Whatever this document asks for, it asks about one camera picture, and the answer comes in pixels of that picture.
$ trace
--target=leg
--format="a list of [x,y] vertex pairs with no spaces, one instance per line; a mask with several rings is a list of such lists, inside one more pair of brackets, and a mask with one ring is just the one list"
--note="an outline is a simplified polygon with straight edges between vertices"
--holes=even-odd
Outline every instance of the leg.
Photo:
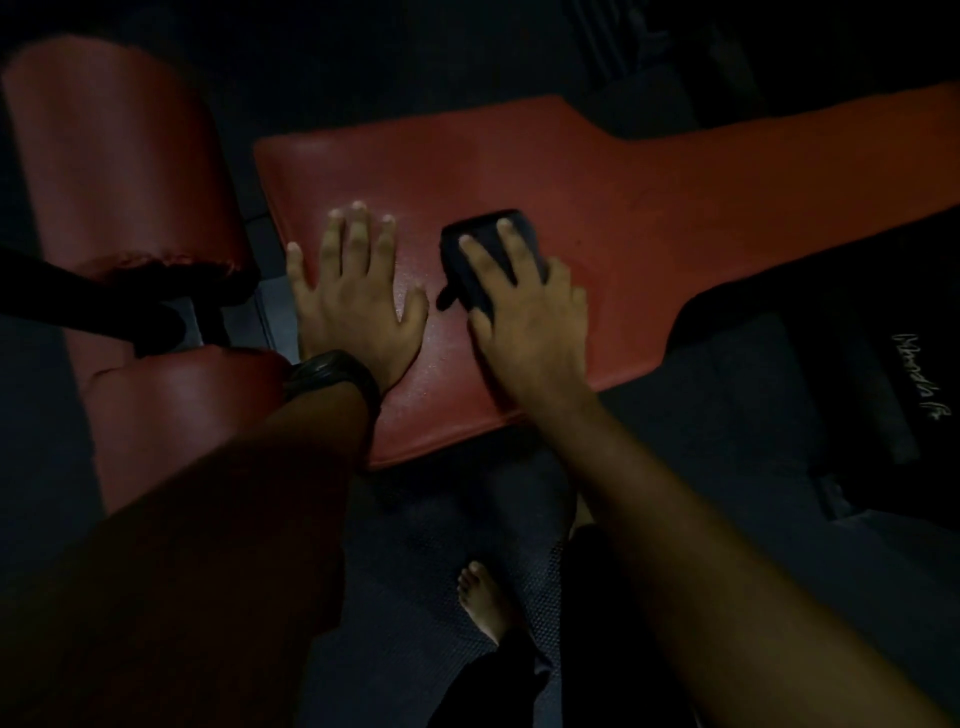
[[581,498],[561,585],[564,726],[615,725],[638,714],[658,726],[695,726],[683,690]]
[[531,728],[534,701],[546,684],[535,674],[538,651],[526,622],[479,563],[460,574],[460,603],[496,652],[461,670],[428,728]]

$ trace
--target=metal bar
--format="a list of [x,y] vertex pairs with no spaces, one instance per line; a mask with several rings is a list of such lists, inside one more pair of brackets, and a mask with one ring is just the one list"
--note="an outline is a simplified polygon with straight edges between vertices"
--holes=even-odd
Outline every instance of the metal bar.
[[0,313],[133,342],[140,354],[174,349],[180,315],[38,258],[0,248]]

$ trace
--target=black watch strap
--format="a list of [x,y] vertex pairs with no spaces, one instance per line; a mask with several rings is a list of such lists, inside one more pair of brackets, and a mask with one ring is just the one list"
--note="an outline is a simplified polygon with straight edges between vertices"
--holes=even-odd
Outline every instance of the black watch strap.
[[373,423],[380,414],[380,385],[356,357],[339,349],[314,356],[294,367],[283,383],[283,397],[290,401],[306,392],[316,392],[342,381],[351,382],[360,390]]

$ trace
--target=black pants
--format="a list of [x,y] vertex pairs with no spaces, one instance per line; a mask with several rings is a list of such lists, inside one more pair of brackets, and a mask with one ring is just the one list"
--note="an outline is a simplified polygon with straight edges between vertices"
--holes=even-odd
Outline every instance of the black pants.
[[[579,528],[560,567],[560,653],[567,728],[638,723],[692,728],[693,713],[646,629],[603,532]],[[530,636],[514,629],[461,670],[429,728],[530,728],[549,674]]]

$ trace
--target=bare foot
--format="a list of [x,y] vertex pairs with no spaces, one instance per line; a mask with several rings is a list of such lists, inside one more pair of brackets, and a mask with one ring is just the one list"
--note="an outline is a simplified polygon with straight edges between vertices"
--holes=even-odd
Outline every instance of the bare foot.
[[471,561],[457,579],[457,595],[473,623],[496,644],[512,627],[526,627],[520,611],[503,595],[487,567]]
[[573,525],[570,526],[570,538],[573,538],[573,533],[580,526],[591,525],[593,523],[593,514],[590,513],[590,509],[587,508],[587,502],[584,501],[584,497],[577,493],[577,512],[573,516]]

